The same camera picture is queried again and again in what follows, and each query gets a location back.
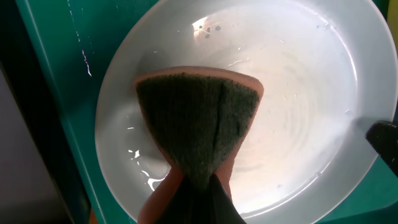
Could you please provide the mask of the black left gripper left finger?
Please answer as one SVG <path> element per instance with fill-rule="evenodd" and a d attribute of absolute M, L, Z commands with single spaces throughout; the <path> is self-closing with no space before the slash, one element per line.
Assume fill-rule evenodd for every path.
<path fill-rule="evenodd" d="M 197 223 L 198 192 L 185 177 L 155 224 Z"/>

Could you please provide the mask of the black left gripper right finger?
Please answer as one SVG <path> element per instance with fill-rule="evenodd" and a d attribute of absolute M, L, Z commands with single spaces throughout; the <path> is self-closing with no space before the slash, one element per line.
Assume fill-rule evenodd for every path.
<path fill-rule="evenodd" d="M 235 209 L 217 175 L 198 198 L 198 222 L 202 224 L 246 224 Z"/>

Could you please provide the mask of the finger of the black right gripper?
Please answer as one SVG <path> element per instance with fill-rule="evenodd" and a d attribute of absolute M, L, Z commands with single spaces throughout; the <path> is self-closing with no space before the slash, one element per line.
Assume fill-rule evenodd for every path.
<path fill-rule="evenodd" d="M 377 121 L 369 128 L 365 138 L 397 177 L 397 123 L 391 121 Z"/>

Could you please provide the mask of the light blue plate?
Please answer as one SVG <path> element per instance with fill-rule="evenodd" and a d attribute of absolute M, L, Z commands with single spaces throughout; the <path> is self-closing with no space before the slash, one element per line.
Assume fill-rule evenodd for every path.
<path fill-rule="evenodd" d="M 131 218 L 170 169 L 134 80 L 182 65 L 243 73 L 264 87 L 230 181 L 248 223 L 323 218 L 377 157 L 366 131 L 396 110 L 396 49 L 371 1 L 160 1 L 119 46 L 96 110 L 99 165 Z"/>

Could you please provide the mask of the green orange sponge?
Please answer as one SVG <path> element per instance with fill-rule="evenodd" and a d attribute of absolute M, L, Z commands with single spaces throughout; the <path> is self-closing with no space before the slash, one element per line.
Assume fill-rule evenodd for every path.
<path fill-rule="evenodd" d="M 261 102 L 261 82 L 219 68 L 171 67 L 139 77 L 134 86 L 144 121 L 171 167 L 138 222 L 155 223 L 185 177 L 199 197 L 215 174 L 231 199 L 234 160 Z"/>

